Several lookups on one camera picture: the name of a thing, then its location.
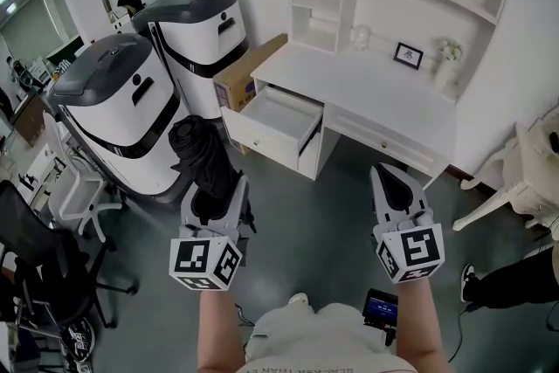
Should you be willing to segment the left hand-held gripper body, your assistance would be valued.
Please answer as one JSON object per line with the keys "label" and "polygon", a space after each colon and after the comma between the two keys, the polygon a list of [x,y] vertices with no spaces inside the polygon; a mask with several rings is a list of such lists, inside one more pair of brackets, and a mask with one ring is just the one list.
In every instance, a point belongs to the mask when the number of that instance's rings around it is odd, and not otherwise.
{"label": "left hand-held gripper body", "polygon": [[243,265],[239,225],[181,224],[171,239],[169,276],[192,291],[228,291]]}

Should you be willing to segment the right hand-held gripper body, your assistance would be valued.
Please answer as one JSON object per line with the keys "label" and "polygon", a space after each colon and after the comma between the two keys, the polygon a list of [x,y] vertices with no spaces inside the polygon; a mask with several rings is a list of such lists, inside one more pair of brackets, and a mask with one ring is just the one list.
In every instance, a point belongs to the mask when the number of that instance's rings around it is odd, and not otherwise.
{"label": "right hand-held gripper body", "polygon": [[428,278],[445,262],[441,223],[434,222],[431,208],[396,218],[375,214],[376,256],[393,284]]}

